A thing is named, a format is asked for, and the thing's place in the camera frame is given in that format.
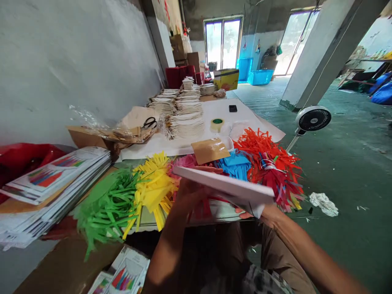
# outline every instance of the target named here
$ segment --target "electric fan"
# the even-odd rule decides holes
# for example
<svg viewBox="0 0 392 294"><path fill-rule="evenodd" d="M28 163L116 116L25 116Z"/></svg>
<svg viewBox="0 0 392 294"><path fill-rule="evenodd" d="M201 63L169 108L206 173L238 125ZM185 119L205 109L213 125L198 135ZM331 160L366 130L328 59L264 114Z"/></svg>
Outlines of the electric fan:
<svg viewBox="0 0 392 294"><path fill-rule="evenodd" d="M308 131L318 131L326 127L331 121L331 113L324 106L315 105L302 109L295 118L297 129L295 130L295 137L287 147L289 152L294 146L299 137L305 135Z"/></svg>

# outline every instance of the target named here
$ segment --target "scissors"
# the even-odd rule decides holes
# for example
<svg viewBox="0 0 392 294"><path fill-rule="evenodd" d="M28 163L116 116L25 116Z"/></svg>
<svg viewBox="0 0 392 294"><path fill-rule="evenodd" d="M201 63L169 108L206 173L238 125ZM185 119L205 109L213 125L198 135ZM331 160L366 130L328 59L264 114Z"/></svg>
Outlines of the scissors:
<svg viewBox="0 0 392 294"><path fill-rule="evenodd" d="M148 119L146 119L146 121L144 122L142 129L155 129L156 128L156 119L155 117L149 117Z"/></svg>

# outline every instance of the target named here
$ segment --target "blue plastic crate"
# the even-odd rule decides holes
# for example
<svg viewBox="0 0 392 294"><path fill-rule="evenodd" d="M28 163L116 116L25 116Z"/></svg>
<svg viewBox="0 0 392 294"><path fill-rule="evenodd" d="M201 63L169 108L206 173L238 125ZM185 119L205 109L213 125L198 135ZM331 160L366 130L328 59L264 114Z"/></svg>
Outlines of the blue plastic crate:
<svg viewBox="0 0 392 294"><path fill-rule="evenodd" d="M240 58L237 60L237 68L240 70L238 84L248 82L249 72L252 68L253 58Z"/></svg>
<svg viewBox="0 0 392 294"><path fill-rule="evenodd" d="M269 84L274 71L272 69L261 69L258 71L250 71L248 83L251 85L266 85Z"/></svg>

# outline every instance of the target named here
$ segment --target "tape roll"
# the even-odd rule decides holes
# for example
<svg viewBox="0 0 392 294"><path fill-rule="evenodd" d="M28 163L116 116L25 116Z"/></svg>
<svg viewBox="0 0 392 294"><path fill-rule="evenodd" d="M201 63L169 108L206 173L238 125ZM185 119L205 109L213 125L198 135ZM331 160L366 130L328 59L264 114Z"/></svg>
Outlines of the tape roll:
<svg viewBox="0 0 392 294"><path fill-rule="evenodd" d="M211 120L211 130L215 133L220 133L221 132L221 127L225 121L221 118L214 118Z"/></svg>

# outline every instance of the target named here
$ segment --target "glass door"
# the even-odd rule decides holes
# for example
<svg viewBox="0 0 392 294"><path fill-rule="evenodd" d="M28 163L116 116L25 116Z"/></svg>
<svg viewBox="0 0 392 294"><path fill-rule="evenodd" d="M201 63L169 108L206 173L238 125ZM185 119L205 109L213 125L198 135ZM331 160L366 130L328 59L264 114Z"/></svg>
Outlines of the glass door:
<svg viewBox="0 0 392 294"><path fill-rule="evenodd" d="M204 21L207 64L216 69L235 68L241 41L242 16Z"/></svg>
<svg viewBox="0 0 392 294"><path fill-rule="evenodd" d="M282 54L276 58L278 64L274 75L293 73L318 15L318 11L302 11L290 15L281 42Z"/></svg>
<svg viewBox="0 0 392 294"><path fill-rule="evenodd" d="M238 42L240 36L240 20L223 21L223 67L236 68Z"/></svg>
<svg viewBox="0 0 392 294"><path fill-rule="evenodd" d="M217 69L221 69L222 22L205 24L205 40L207 64L217 62Z"/></svg>

